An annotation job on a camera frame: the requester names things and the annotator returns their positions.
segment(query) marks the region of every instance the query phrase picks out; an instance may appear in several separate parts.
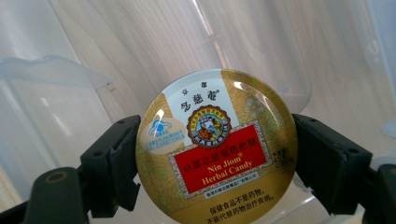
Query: chinese characters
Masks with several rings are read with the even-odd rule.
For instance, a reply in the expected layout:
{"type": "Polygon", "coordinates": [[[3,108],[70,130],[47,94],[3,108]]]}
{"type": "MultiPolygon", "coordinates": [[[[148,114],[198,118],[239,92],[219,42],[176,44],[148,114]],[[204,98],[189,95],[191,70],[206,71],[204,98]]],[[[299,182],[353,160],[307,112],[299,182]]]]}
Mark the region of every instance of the chinese characters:
{"type": "Polygon", "coordinates": [[[193,170],[199,170],[202,166],[209,166],[212,162],[216,161],[226,161],[232,155],[238,155],[238,153],[243,152],[249,147],[255,147],[259,143],[253,137],[239,142],[237,145],[230,145],[222,148],[220,151],[214,151],[209,156],[205,155],[202,158],[196,158],[195,160],[191,160],[190,163],[185,164],[183,167],[184,172],[190,172],[193,170]]]}
{"type": "Polygon", "coordinates": [[[219,203],[209,208],[209,212],[213,217],[208,218],[206,223],[214,224],[225,221],[227,218],[244,214],[248,210],[262,206],[274,199],[274,196],[265,193],[262,189],[254,189],[241,196],[231,198],[230,201],[219,203]]]}
{"type": "MultiPolygon", "coordinates": [[[[206,89],[208,88],[209,85],[207,82],[201,82],[201,89],[206,89]]],[[[187,112],[191,108],[191,104],[193,103],[194,105],[199,105],[202,104],[206,99],[209,101],[216,101],[217,96],[219,94],[219,90],[209,90],[209,91],[199,91],[199,92],[192,92],[190,93],[189,90],[183,89],[181,91],[183,94],[183,99],[186,99],[187,101],[181,103],[181,110],[184,110],[184,112],[187,112]]]]}

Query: herbal candy tin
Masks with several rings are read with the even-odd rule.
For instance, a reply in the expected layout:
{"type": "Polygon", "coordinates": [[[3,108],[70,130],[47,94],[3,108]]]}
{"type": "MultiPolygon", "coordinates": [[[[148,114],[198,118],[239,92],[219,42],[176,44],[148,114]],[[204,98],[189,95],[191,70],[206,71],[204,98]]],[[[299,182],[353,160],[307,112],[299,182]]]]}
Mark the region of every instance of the herbal candy tin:
{"type": "Polygon", "coordinates": [[[297,161],[282,99],[242,72],[186,75],[150,105],[136,142],[152,201],[180,223],[249,223],[281,199],[297,161]]]}

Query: logo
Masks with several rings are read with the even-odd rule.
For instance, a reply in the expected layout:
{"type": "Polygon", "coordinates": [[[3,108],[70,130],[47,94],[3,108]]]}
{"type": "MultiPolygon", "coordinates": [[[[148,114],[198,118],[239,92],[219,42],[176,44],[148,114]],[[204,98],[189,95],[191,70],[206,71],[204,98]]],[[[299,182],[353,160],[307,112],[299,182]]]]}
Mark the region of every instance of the logo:
{"type": "Polygon", "coordinates": [[[148,130],[148,134],[151,136],[161,136],[168,133],[168,130],[172,128],[172,124],[170,122],[165,122],[160,119],[156,119],[152,122],[150,129],[148,130]]]}
{"type": "Polygon", "coordinates": [[[212,148],[220,146],[231,130],[227,112],[218,106],[201,106],[189,117],[188,136],[200,147],[212,148]]]}

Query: transparent plastic bin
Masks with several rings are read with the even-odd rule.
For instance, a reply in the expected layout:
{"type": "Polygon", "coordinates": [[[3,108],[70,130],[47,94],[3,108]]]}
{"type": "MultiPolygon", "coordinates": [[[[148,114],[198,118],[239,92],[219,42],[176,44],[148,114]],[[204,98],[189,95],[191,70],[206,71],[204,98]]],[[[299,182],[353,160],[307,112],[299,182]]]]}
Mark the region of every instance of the transparent plastic bin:
{"type": "MultiPolygon", "coordinates": [[[[387,76],[396,101],[396,1],[349,0],[367,63],[387,76]]],[[[382,131],[396,138],[396,120],[384,123],[382,131]]]]}
{"type": "Polygon", "coordinates": [[[78,167],[111,125],[95,91],[110,81],[58,56],[0,60],[0,165],[23,200],[39,175],[78,167]]]}

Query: clear plastic container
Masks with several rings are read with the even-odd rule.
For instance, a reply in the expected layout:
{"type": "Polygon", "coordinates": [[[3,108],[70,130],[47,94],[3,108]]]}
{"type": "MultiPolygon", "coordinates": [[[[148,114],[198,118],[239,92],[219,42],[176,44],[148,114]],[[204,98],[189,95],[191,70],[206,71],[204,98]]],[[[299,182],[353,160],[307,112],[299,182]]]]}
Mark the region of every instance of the clear plastic container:
{"type": "Polygon", "coordinates": [[[0,30],[0,59],[36,60],[46,55],[60,55],[77,60],[47,0],[0,1],[0,30]]]}
{"type": "Polygon", "coordinates": [[[23,200],[39,175],[78,167],[111,125],[95,91],[110,81],[58,56],[0,60],[0,165],[23,200]]]}
{"type": "Polygon", "coordinates": [[[294,28],[278,19],[279,5],[264,2],[193,1],[204,28],[205,49],[222,68],[244,71],[271,86],[290,111],[301,112],[311,96],[309,71],[295,48],[294,28]]]}
{"type": "Polygon", "coordinates": [[[388,76],[396,97],[396,1],[349,2],[367,63],[379,74],[388,76]]]}

